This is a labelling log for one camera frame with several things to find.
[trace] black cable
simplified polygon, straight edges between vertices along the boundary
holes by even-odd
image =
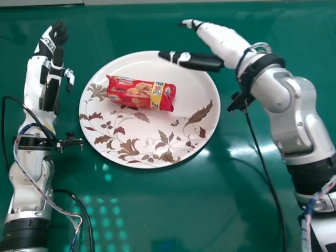
[[[65,194],[68,194],[70,197],[72,197],[72,199],[74,201],[76,201],[76,203],[78,204],[78,206],[80,207],[80,209],[82,210],[83,214],[84,214],[84,217],[88,223],[88,228],[89,228],[89,240],[90,240],[90,251],[91,252],[95,252],[95,241],[93,240],[93,231],[92,231],[92,224],[91,224],[91,220],[90,220],[90,217],[88,215],[88,213],[86,212],[85,210],[85,207],[83,205],[83,203],[79,200],[79,198],[77,198],[77,196],[69,191],[69,190],[66,190],[66,189],[57,189],[57,190],[54,190],[54,193],[65,193]]]
[[[269,176],[268,170],[266,168],[266,164],[265,164],[264,158],[262,157],[262,154],[261,154],[261,151],[260,151],[260,148],[259,148],[259,144],[258,144],[258,141],[257,141],[257,137],[256,137],[256,135],[254,133],[250,117],[249,117],[249,115],[247,113],[247,108],[246,108],[245,111],[243,111],[243,113],[246,116],[246,121],[247,121],[248,127],[250,128],[250,131],[251,131],[251,134],[252,134],[252,138],[254,140],[254,144],[256,145],[256,148],[257,148],[257,151],[258,151],[258,154],[259,154],[259,157],[260,157],[260,161],[261,161],[261,164],[262,164],[262,168],[264,169],[266,178],[267,178],[267,180],[269,182],[269,189],[270,189],[270,191],[272,193],[272,196],[274,198],[274,201],[275,201],[275,204],[276,204],[276,207],[277,207],[277,211],[278,211],[278,214],[279,214],[279,218],[280,218],[280,221],[281,221],[282,251],[283,252],[287,252],[287,235],[286,235],[285,219],[284,219],[284,214],[283,214],[282,209],[281,209],[280,201],[279,201],[278,195],[277,195],[277,193],[276,193],[276,191],[274,189],[274,185],[273,185],[272,180],[271,180],[271,178]]]
[[[45,127],[42,125],[42,123],[38,120],[38,118],[34,115],[34,113],[27,108],[26,105],[24,105],[19,99],[12,97],[12,96],[3,96],[2,98],[2,111],[1,111],[1,146],[2,146],[2,154],[4,157],[5,167],[7,168],[7,171],[9,172],[9,166],[7,161],[7,155],[6,155],[6,148],[5,148],[5,110],[6,110],[6,100],[13,100],[16,101],[21,107],[23,107],[28,114],[34,119],[34,121],[37,123],[37,125],[40,127],[44,135],[47,137],[47,141],[49,142],[50,146],[55,146],[55,140],[52,136],[48,133],[48,131],[45,129]]]

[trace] plate rim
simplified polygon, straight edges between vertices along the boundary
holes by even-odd
[[[158,50],[147,50],[147,51],[137,51],[137,52],[132,52],[132,53],[130,53],[130,54],[126,54],[126,55],[123,55],[123,56],[121,56],[121,57],[118,57],[118,58],[116,58],[116,59],[113,59],[112,61],[110,61],[110,62],[108,62],[108,63],[106,63],[104,66],[102,66],[99,70],[97,70],[93,75],[92,75],[92,77],[89,79],[89,81],[86,83],[86,85],[85,85],[85,87],[84,87],[84,89],[83,89],[83,91],[82,91],[82,94],[81,94],[81,96],[80,96],[80,100],[79,100],[79,106],[78,106],[78,116],[80,115],[80,105],[81,105],[81,103],[82,103],[82,100],[84,99],[83,98],[83,95],[84,95],[84,92],[85,92],[85,90],[86,90],[86,88],[87,88],[87,86],[88,85],[90,85],[91,83],[92,83],[92,79],[95,77],[95,75],[98,73],[98,72],[100,72],[100,71],[102,71],[102,70],[104,70],[104,68],[105,67],[107,67],[109,64],[111,64],[112,62],[114,62],[114,61],[117,61],[117,60],[122,60],[122,59],[124,59],[124,58],[129,58],[129,57],[132,57],[132,56],[134,56],[134,55],[142,55],[142,54],[158,54],[159,53],[159,51]],[[214,82],[214,80],[211,78],[211,76],[207,73],[207,72],[205,72],[205,71],[197,71],[197,72],[201,72],[201,73],[203,73],[204,74],[204,77],[206,77],[206,79],[211,83],[211,85],[213,86],[213,88],[216,90],[216,92],[214,92],[215,93],[215,96],[216,96],[216,99],[217,99],[217,101],[218,101],[218,106],[217,106],[217,110],[218,110],[218,113],[215,115],[215,117],[216,117],[216,121],[215,121],[215,125],[216,125],[216,127],[214,128],[214,130],[212,130],[212,131],[209,131],[209,132],[207,132],[209,135],[208,135],[208,139],[207,139],[207,141],[202,145],[202,147],[199,149],[199,150],[197,150],[196,152],[194,152],[193,154],[191,154],[191,155],[184,155],[184,156],[186,156],[185,158],[181,158],[181,160],[179,161],[179,162],[177,162],[177,163],[161,163],[161,164],[158,164],[158,165],[156,165],[155,167],[151,167],[151,166],[148,166],[148,167],[136,167],[136,166],[134,166],[134,165],[136,165],[136,163],[131,163],[131,164],[128,164],[128,163],[119,163],[119,162],[117,162],[117,161],[115,161],[115,160],[112,160],[111,158],[108,158],[107,156],[105,156],[105,155],[103,155],[103,154],[101,154],[98,150],[97,150],[97,148],[95,148],[95,145],[93,144],[93,143],[91,143],[91,141],[89,140],[90,138],[87,136],[87,133],[86,133],[86,130],[85,129],[83,129],[83,125],[82,125],[82,123],[81,123],[81,120],[79,119],[79,125],[80,125],[80,127],[81,127],[81,130],[82,130],[82,132],[83,132],[83,134],[84,134],[84,136],[85,136],[85,138],[86,138],[86,140],[90,143],[90,145],[92,146],[92,148],[95,150],[95,151],[97,151],[101,156],[103,156],[104,158],[106,158],[106,159],[108,159],[109,161],[111,161],[111,162],[113,162],[113,163],[116,163],[116,164],[118,164],[118,165],[122,165],[122,166],[126,166],[126,167],[130,167],[130,168],[134,168],[134,169],[158,169],[158,168],[163,168],[163,167],[168,167],[168,166],[171,166],[171,165],[176,165],[176,164],[178,164],[178,163],[180,163],[180,162],[182,162],[182,161],[184,161],[184,160],[186,160],[186,159],[188,159],[188,158],[190,158],[190,157],[192,157],[192,156],[195,156],[196,154],[197,154],[197,152],[198,151],[201,151],[204,147],[205,147],[205,145],[208,143],[208,141],[211,139],[211,137],[213,136],[213,134],[215,133],[215,131],[216,131],[216,128],[217,128],[217,126],[218,126],[218,122],[219,122],[219,119],[220,119],[220,113],[221,113],[221,98],[220,98],[220,96],[219,96],[219,92],[218,92],[218,89],[217,89],[217,87],[216,87],[216,84],[215,84],[215,82]]]

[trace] colorful wire bundle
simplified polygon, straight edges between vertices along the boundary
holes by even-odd
[[[313,216],[314,205],[316,201],[322,199],[336,185],[336,175],[331,177],[330,181],[325,184],[320,191],[315,193],[306,204],[304,218],[301,222],[301,245],[303,252],[311,252],[310,223]]]
[[[39,186],[35,183],[35,181],[32,179],[32,177],[29,175],[29,173],[27,173],[25,171],[25,169],[23,168],[23,166],[21,165],[20,161],[19,161],[19,158],[17,156],[17,150],[18,150],[18,145],[19,145],[19,142],[20,142],[20,139],[22,137],[22,135],[27,131],[29,130],[31,127],[37,127],[38,125],[36,123],[31,123],[31,124],[28,124],[26,125],[25,127],[22,128],[22,130],[19,132],[18,136],[16,137],[15,141],[14,141],[14,146],[13,146],[13,155],[14,155],[14,160],[15,162],[17,163],[18,167],[20,168],[20,170],[23,172],[23,174],[26,175],[26,177],[28,178],[28,180],[32,183],[32,185],[36,188],[36,190],[38,191],[38,193],[42,196],[42,198],[53,208],[55,209],[56,211],[58,211],[59,213],[61,214],[64,214],[70,221],[71,223],[73,224],[76,232],[75,232],[75,236],[73,237],[73,240],[72,240],[72,243],[71,243],[71,246],[70,246],[70,252],[73,251],[74,249],[74,246],[75,246],[75,243],[76,243],[76,239],[77,239],[77,236],[79,235],[79,232],[80,232],[80,227],[81,227],[81,224],[83,223],[83,219],[82,217],[77,214],[77,213],[71,213],[71,212],[68,212],[68,211],[65,211],[63,210],[62,208],[60,208],[59,206],[57,206],[52,200],[50,200],[47,195],[42,192],[42,190],[39,188]],[[48,130],[46,127],[45,127],[45,130],[47,130],[48,133],[50,133],[50,135],[55,138],[55,135],[50,131]],[[79,223],[77,223],[75,220],[72,219],[72,217],[77,217],[79,218]]]

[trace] white robotic arm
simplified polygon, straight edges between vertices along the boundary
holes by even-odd
[[[244,110],[255,99],[262,104],[270,119],[272,139],[292,175],[296,199],[304,208],[336,172],[335,148],[316,112],[313,84],[287,71],[285,61],[265,43],[251,45],[233,29],[195,19],[181,25],[193,29],[216,57],[174,51],[161,51],[159,56],[195,70],[219,71],[224,66],[236,70],[242,92],[235,95],[228,111]],[[331,189],[316,201],[314,211],[334,212],[335,191]],[[320,214],[311,225],[321,251],[336,251],[336,217]]]
[[[26,119],[18,130],[20,141],[16,161],[21,163],[25,172],[49,200],[54,195],[51,188],[54,174],[52,149],[62,152],[66,146],[82,147],[82,139],[75,139],[74,133],[67,133],[67,140],[57,140],[53,126],[58,115],[58,94],[62,77],[68,80],[68,92],[71,92],[75,81],[72,70],[63,68],[64,51],[60,46],[67,39],[66,27],[62,22],[50,26],[41,36],[27,65],[24,105],[36,116],[44,130],[36,126],[36,120],[26,110]],[[17,162],[9,170],[9,179],[14,193],[6,217],[0,251],[47,252],[50,205],[21,171]]]

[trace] food package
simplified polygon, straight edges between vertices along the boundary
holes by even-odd
[[[107,97],[113,102],[143,109],[173,111],[176,87],[158,81],[108,76]]]

